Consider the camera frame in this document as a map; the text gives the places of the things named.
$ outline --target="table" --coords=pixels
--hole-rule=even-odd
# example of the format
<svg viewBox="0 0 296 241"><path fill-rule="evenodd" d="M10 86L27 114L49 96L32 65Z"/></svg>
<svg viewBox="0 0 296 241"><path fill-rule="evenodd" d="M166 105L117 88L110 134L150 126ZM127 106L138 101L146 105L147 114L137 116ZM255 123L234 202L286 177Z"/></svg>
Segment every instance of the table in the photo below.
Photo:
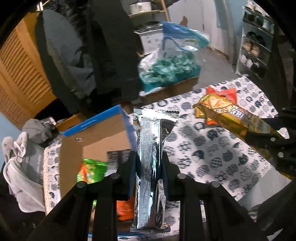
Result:
<svg viewBox="0 0 296 241"><path fill-rule="evenodd" d="M266 95L247 77L224 81L211 87L217 91L236 88L238 105L261 118L272 118L278 113ZM192 105L197 103L204 94L206 89L202 88L145 107L180 112L179 120L167 136L163 148L170 162L177 164L182 173L198 182L207 183L214 180L220 182L238 201L264 176L271 165L226 129L217 125L208 126L205 124L205 119L195 117ZM129 115L129 121L133 124L133 114ZM285 128L282 128L279 133L289 138ZM58 168L52 168L57 166L58 162L51 165L46 164L46 161L44 163L46 165L44 170L50 171L49 174L44 173L46 209L49 210L59 201L52 198L52 194L54 197L59 197L59 190L56 183L49 184L46 180L49 175L52 177L58 175ZM132 241L178 234L179 205L179 202L166 203L165 221L171 226L171 232L119 237L118 240Z"/></svg>

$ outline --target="clear plastic bag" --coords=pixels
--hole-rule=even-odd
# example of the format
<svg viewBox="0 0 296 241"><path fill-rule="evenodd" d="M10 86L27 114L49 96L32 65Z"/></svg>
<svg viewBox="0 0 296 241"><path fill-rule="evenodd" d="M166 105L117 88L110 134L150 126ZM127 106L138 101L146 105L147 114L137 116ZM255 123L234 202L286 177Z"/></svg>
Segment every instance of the clear plastic bag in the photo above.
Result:
<svg viewBox="0 0 296 241"><path fill-rule="evenodd" d="M197 77L204 58L200 49L209 44L209 37L188 27L163 22L163 40L160 48L138 66L145 92Z"/></svg>

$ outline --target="shelf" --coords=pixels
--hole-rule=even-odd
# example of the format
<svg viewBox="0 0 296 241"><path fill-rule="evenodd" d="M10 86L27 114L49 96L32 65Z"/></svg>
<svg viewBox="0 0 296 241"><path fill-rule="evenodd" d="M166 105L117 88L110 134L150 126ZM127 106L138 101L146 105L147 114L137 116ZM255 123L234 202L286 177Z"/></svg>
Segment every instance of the shelf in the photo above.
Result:
<svg viewBox="0 0 296 241"><path fill-rule="evenodd" d="M140 12L140 13L135 13L135 14L130 14L128 15L130 18L145 15L145 14L152 14L152 13L158 13L158 12L165 12L164 10L151 10L151 11L146 11L146 12Z"/></svg>
<svg viewBox="0 0 296 241"><path fill-rule="evenodd" d="M253 58L257 59L258 61L260 61L262 64L264 64L265 66L267 66L266 63L264 63L261 59L257 58L255 55L253 55L251 52L248 52L245 48L242 47L242 50L247 52L249 55L251 55Z"/></svg>
<svg viewBox="0 0 296 241"><path fill-rule="evenodd" d="M244 23L247 23L247 24L249 24L249 25L251 25L251 26L254 26L255 28L261 30L262 32L264 32L265 34L269 35L269 36L272 37L272 38L274 37L271 33L266 32L264 29L257 27L257 26L254 25L253 23L248 23L248 22L246 22L244 19L243 19L243 22L244 22Z"/></svg>
<svg viewBox="0 0 296 241"><path fill-rule="evenodd" d="M244 39L246 39L246 40L250 40L250 41L252 41L253 43L255 43L256 45L258 45L258 46L260 46L260 47L262 47L262 48L264 48L264 49L266 49L268 52L271 52L271 50L270 49L268 49L268 48L266 48L265 46L263 46L263 45L261 45L261 44L259 44L258 42L256 42L255 40L253 40L253 39L250 39L249 37L247 37L246 35L243 35L243 38Z"/></svg>
<svg viewBox="0 0 296 241"><path fill-rule="evenodd" d="M258 78L258 80L262 81L262 78L257 73L254 73L250 68L248 68L248 66L246 66L245 64L243 64L241 61L239 61L239 63L241 63L242 65L244 65L248 69L248 71L250 71L253 75L255 75L256 78Z"/></svg>
<svg viewBox="0 0 296 241"><path fill-rule="evenodd" d="M248 9L248 8L246 8L246 7L243 7L243 9L244 9L245 11L251 13L251 14L254 15L254 16L259 16L259 17L261 17L261 18L266 19L267 21L269 21L269 22L272 23L272 24L274 23L274 21L273 21L271 18L266 17L266 16L262 15L261 13L255 12L254 10Z"/></svg>

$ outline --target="shoe rack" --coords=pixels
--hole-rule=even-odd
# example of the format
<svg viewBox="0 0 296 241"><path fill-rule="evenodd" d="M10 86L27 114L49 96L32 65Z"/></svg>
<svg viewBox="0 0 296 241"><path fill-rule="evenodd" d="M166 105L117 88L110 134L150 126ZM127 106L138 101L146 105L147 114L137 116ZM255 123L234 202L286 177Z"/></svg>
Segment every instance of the shoe rack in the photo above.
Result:
<svg viewBox="0 0 296 241"><path fill-rule="evenodd" d="M261 82L267 70L268 59L271 53L271 46L274 37L274 21L265 16L264 13L243 7L243 28L242 39L237 60L236 74L239 76L248 76L253 82ZM242 55L247 60L256 63L250 66L250 61L241 62Z"/></svg>

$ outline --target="white pot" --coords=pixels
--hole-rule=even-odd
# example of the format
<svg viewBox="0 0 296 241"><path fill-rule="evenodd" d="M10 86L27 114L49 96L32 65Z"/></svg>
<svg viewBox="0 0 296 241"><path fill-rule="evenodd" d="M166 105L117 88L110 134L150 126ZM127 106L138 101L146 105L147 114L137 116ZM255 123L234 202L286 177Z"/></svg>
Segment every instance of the white pot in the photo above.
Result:
<svg viewBox="0 0 296 241"><path fill-rule="evenodd" d="M151 11L151 3L150 2L137 2L130 5L131 14L147 12Z"/></svg>

